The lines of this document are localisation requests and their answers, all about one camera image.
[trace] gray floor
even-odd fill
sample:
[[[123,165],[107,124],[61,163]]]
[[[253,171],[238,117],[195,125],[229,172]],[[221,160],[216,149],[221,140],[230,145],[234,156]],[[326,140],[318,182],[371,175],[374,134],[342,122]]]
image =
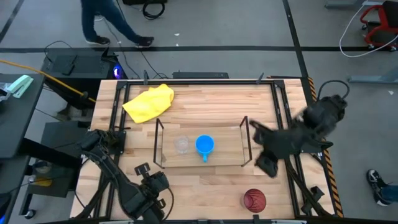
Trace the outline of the gray floor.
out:
[[[17,0],[0,2],[0,30]],[[327,10],[324,1],[289,0],[297,34],[302,47],[336,47],[346,23],[354,11]],[[162,18],[147,21],[142,14],[122,5],[127,20],[142,35],[154,35],[156,46],[267,45],[293,46],[282,1],[263,0],[169,0]],[[73,47],[86,47],[80,25],[79,0],[25,0],[0,48],[41,48],[55,40],[64,40]],[[344,46],[365,46],[361,24],[356,19],[343,41]],[[96,30],[116,41],[103,21]],[[115,31],[124,47],[132,46]],[[67,47],[62,44],[54,47]],[[351,55],[363,52],[348,52]],[[154,72],[140,53],[126,53],[129,64],[139,73]],[[207,51],[207,52],[145,52],[158,72],[228,72],[231,78],[254,78],[266,75],[301,76],[295,52],[277,51]],[[308,74],[318,88],[324,81],[345,80],[348,75],[380,75],[397,66],[398,53],[376,52],[361,58],[346,58],[339,52],[304,52]],[[43,53],[0,54],[1,59],[40,68]],[[125,61],[119,58],[122,65]],[[0,73],[29,73],[20,68],[0,64]],[[364,174],[374,168],[387,182],[398,182],[398,150],[394,130],[398,110],[398,87],[389,85],[351,86],[345,119],[328,138],[335,143],[330,153],[338,190],[346,217],[398,220],[397,204],[380,207],[373,201]],[[338,84],[326,87],[323,96],[343,94]],[[65,102],[54,93],[43,91],[37,108],[55,114]],[[44,124],[56,121],[35,111],[27,137],[40,141]],[[66,199],[35,197],[32,208],[38,210],[32,220],[17,216],[22,194],[11,223],[42,223],[68,217],[73,195]]]

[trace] blue cup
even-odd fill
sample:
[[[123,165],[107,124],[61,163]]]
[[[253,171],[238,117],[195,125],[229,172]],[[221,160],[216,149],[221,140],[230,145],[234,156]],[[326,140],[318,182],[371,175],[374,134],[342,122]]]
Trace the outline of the blue cup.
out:
[[[214,140],[211,136],[204,134],[195,141],[197,152],[203,156],[203,162],[207,162],[207,155],[213,152]]]

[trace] person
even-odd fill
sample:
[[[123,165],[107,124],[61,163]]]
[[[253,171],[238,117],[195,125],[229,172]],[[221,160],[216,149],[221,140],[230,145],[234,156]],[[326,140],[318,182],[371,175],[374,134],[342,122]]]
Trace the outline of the person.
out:
[[[150,47],[153,37],[141,37],[136,34],[129,24],[123,19],[119,9],[114,5],[113,0],[80,0],[81,1],[81,25],[86,41],[89,44],[108,45],[110,40],[97,35],[94,30],[94,19],[96,14],[101,14],[107,21],[127,39],[140,47]]]
[[[388,206],[392,202],[398,202],[398,185],[386,184],[374,169],[368,170],[366,179],[372,187],[373,197],[378,205]]]

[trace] yellow cloth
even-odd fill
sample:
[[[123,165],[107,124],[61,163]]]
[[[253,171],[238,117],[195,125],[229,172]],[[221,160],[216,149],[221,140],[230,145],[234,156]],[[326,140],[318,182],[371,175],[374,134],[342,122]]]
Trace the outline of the yellow cloth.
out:
[[[149,87],[148,91],[123,104],[123,108],[139,124],[161,115],[171,106],[173,99],[174,91],[161,84],[157,88]]]

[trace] green object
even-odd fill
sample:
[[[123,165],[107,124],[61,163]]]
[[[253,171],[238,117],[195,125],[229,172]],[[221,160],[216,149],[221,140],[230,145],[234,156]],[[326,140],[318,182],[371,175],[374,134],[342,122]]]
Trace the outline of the green object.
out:
[[[15,82],[7,87],[6,91],[13,93],[13,97],[20,98],[25,93],[26,89],[33,82],[33,78],[28,75],[19,77]]]

